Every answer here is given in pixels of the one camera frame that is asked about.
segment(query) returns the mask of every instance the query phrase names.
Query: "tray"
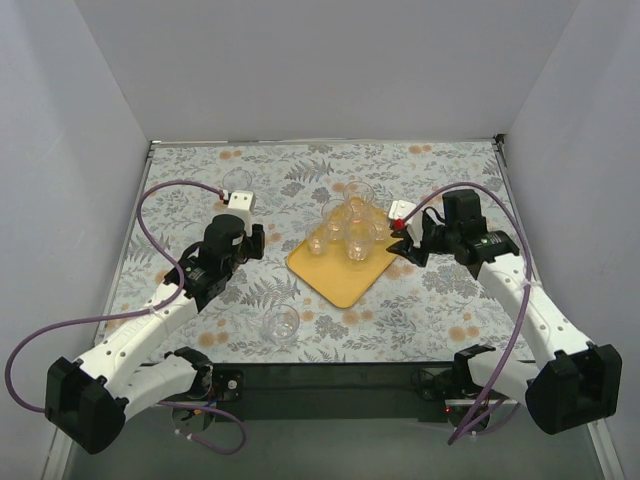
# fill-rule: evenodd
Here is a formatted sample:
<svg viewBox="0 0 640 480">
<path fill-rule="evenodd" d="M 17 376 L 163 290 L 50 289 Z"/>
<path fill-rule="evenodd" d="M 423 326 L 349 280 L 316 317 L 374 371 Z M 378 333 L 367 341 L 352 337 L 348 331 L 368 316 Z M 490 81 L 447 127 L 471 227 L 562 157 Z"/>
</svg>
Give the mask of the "tray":
<svg viewBox="0 0 640 480">
<path fill-rule="evenodd" d="M 338 308 L 349 308 L 391 265 L 396 255 L 386 251 L 397 242 L 389 238 L 376 242 L 362 262 L 347 256 L 344 242 L 329 242 L 327 252 L 313 255 L 304 240 L 287 257 L 287 267 Z"/>
</svg>

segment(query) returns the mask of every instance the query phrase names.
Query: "floral tablecloth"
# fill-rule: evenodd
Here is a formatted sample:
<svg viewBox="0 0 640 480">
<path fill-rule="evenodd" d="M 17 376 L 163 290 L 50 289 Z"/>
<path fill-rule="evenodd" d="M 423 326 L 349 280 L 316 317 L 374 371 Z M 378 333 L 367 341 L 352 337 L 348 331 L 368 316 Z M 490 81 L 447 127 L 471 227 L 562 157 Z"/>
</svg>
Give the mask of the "floral tablecloth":
<svg viewBox="0 0 640 480">
<path fill-rule="evenodd" d="M 395 362 L 451 360 L 482 342 L 503 347 L 513 324 L 467 270 L 432 256 L 426 269 L 397 258 L 369 291 L 348 310 L 324 300 L 290 272 L 289 252 L 317 220 L 321 206 L 342 198 L 344 185 L 362 180 L 386 198 L 417 201 L 443 185 L 468 180 L 483 184 L 509 204 L 489 142 L 254 144 L 250 146 L 160 145 L 146 186 L 175 179 L 221 185 L 229 171 L 253 176 L 256 221 L 267 235 L 265 258 L 242 266 L 225 292 L 197 319 L 170 336 L 152 355 L 191 346 L 214 362 Z M 482 196 L 491 228 L 513 234 L 499 207 Z M 438 208 L 440 200 L 433 202 Z M 144 206 L 150 230 L 174 256 L 201 239 L 216 213 L 215 196 L 193 187 L 161 190 Z M 119 278 L 112 312 L 137 309 L 162 281 L 168 265 L 136 225 Z M 300 314 L 297 341 L 277 346 L 260 335 L 262 317 L 286 303 Z M 99 330 L 108 335 L 118 321 Z M 524 342 L 517 358 L 531 358 Z"/>
</svg>

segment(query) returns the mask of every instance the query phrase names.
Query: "clear glass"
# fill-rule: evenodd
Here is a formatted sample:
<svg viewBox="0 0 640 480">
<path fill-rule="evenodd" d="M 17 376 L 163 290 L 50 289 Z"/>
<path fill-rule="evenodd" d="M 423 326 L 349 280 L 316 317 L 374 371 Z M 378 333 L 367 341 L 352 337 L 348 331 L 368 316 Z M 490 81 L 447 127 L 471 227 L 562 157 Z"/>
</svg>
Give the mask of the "clear glass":
<svg viewBox="0 0 640 480">
<path fill-rule="evenodd" d="M 374 200 L 369 207 L 367 220 L 376 228 L 376 242 L 386 240 L 391 235 L 389 209 L 393 200 Z"/>
<path fill-rule="evenodd" d="M 222 178 L 222 188 L 229 192 L 235 192 L 236 190 L 249 190 L 253 178 L 251 174 L 241 168 L 231 170 Z"/>
<path fill-rule="evenodd" d="M 314 255 L 322 255 L 327 251 L 329 243 L 329 232 L 324 223 L 312 223 L 307 227 L 307 245 L 309 251 Z"/>
<path fill-rule="evenodd" d="M 344 232 L 344 244 L 351 260 L 366 260 L 376 240 L 376 227 L 367 220 L 351 222 Z"/>
<path fill-rule="evenodd" d="M 275 343 L 292 341 L 300 327 L 300 317 L 289 305 L 274 305 L 264 315 L 264 335 Z"/>
<path fill-rule="evenodd" d="M 322 207 L 322 218 L 329 232 L 329 240 L 342 240 L 345 226 L 353 217 L 353 209 L 343 200 L 329 200 Z"/>
<path fill-rule="evenodd" d="M 375 199 L 375 193 L 371 185 L 364 182 L 351 182 L 344 187 L 344 200 L 353 209 L 353 220 L 359 222 L 366 220 L 369 207 Z"/>
</svg>

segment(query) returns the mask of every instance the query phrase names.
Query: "white wall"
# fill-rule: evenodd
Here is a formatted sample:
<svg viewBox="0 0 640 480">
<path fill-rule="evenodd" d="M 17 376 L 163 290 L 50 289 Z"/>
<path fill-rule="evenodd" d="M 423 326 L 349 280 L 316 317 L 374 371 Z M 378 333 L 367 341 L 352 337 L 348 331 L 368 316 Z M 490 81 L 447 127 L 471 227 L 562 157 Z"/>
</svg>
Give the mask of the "white wall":
<svg viewBox="0 0 640 480">
<path fill-rule="evenodd" d="M 546 288 L 623 357 L 608 420 L 640 478 L 640 2 L 582 0 L 507 137 L 509 176 Z"/>
<path fill-rule="evenodd" d="M 0 0 L 0 362 L 43 325 L 101 312 L 147 149 L 72 0 Z M 65 329 L 27 347 L 19 391 L 90 344 Z M 42 472 L 53 427 L 0 388 L 0 478 Z"/>
<path fill-rule="evenodd" d="M 76 0 L 148 138 L 506 132 L 579 0 Z"/>
</svg>

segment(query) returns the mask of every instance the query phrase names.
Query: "robotic arm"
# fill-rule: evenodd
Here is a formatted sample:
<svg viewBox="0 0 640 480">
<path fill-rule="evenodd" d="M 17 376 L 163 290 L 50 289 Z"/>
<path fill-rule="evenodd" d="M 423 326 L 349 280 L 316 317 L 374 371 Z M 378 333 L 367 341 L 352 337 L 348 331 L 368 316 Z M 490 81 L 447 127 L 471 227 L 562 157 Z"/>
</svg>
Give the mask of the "robotic arm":
<svg viewBox="0 0 640 480">
<path fill-rule="evenodd" d="M 180 258 L 185 283 L 176 300 L 161 311 L 126 322 L 75 361 L 60 358 L 49 368 L 45 416 L 87 452 L 102 451 L 126 421 L 167 397 L 186 393 L 201 399 L 210 391 L 213 366 L 191 348 L 170 353 L 152 367 L 140 364 L 218 296 L 239 265 L 262 258 L 264 230 L 251 223 L 253 193 L 225 192 L 225 203 L 227 213 L 214 217 L 204 240 Z M 174 268 L 147 305 L 169 298 L 178 284 Z"/>
<path fill-rule="evenodd" d="M 425 267 L 430 254 L 452 254 L 516 320 L 523 298 L 525 263 L 502 231 L 487 231 L 480 199 L 473 190 L 443 195 L 442 224 L 429 216 L 411 217 L 393 236 L 401 240 L 389 251 Z M 405 218 L 416 205 L 394 201 L 389 219 Z M 539 285 L 531 295 L 521 334 L 536 365 L 509 359 L 493 389 L 527 406 L 546 433 L 554 434 L 613 415 L 622 359 L 611 345 L 597 346 L 555 306 Z M 455 355 L 454 367 L 441 384 L 466 391 L 485 386 L 500 360 L 495 348 L 475 345 Z"/>
</svg>

